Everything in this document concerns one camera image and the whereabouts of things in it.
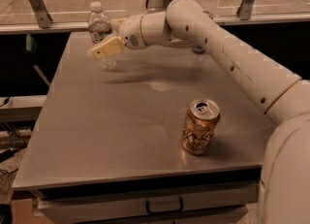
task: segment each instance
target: clear plastic bottle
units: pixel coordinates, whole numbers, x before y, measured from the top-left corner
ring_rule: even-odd
[[[108,14],[103,10],[100,2],[90,4],[88,30],[94,45],[99,44],[107,35],[112,33],[112,26]],[[104,57],[99,60],[99,67],[103,71],[113,70],[116,66],[114,56]]]

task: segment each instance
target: soda can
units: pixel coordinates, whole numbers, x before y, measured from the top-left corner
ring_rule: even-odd
[[[220,121],[220,108],[209,99],[195,100],[186,111],[183,127],[183,147],[188,152],[201,155],[207,151]]]

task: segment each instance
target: desk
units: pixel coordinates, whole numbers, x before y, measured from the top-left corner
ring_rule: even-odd
[[[125,49],[102,72],[90,47],[88,33],[71,35],[14,190],[35,193],[55,223],[242,217],[240,206],[257,201],[274,126],[206,54]],[[182,126],[200,98],[222,118],[207,153],[194,156],[182,148]]]

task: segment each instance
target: drawer handle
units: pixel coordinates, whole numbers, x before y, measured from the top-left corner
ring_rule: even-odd
[[[184,208],[184,204],[183,204],[183,199],[180,198],[179,199],[179,203],[180,203],[180,207],[178,209],[173,209],[173,210],[167,210],[167,211],[152,211],[149,207],[149,202],[147,201],[146,204],[145,204],[145,207],[146,207],[146,212],[148,214],[167,214],[167,213],[174,213],[174,212],[181,212],[183,211],[183,208]]]

